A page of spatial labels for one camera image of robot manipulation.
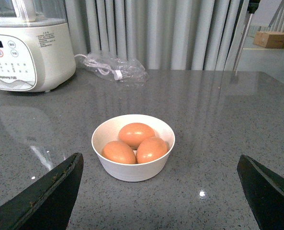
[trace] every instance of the floor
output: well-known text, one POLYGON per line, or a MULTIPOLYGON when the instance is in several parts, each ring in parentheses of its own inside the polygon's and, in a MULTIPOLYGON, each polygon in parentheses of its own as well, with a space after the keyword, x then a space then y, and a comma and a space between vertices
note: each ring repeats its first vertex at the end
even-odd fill
POLYGON ((262 71, 284 83, 284 49, 268 49, 253 44, 247 37, 238 71, 262 71))

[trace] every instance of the table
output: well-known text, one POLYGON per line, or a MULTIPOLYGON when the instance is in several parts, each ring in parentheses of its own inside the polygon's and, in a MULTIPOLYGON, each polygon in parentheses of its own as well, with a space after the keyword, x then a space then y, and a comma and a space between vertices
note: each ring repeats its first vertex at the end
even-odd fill
POLYGON ((236 170, 246 154, 284 177, 284 85, 262 72, 148 70, 144 84, 82 69, 49 93, 0 91, 0 205, 74 152, 84 171, 69 230, 257 229, 236 170), (155 177, 111 177, 91 147, 124 114, 157 117, 176 143, 155 177))

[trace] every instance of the cardboard box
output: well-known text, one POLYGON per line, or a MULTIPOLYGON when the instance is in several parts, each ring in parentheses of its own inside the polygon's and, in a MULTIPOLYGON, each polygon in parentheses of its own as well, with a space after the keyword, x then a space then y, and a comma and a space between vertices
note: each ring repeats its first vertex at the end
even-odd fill
POLYGON ((264 48, 284 48, 284 33, 258 31, 253 43, 264 48))

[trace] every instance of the curtain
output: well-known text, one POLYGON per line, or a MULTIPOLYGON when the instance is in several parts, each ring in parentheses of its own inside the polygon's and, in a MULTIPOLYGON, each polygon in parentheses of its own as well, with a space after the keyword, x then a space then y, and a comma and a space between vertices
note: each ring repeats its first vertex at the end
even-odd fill
POLYGON ((224 70, 248 0, 65 0, 75 54, 109 51, 146 69, 224 70))

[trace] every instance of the control panel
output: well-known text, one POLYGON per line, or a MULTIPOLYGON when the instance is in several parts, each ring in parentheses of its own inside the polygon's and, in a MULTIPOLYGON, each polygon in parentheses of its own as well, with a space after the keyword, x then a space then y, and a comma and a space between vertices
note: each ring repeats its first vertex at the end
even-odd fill
POLYGON ((0 89, 27 90, 36 84, 36 72, 27 45, 16 37, 0 35, 0 89))

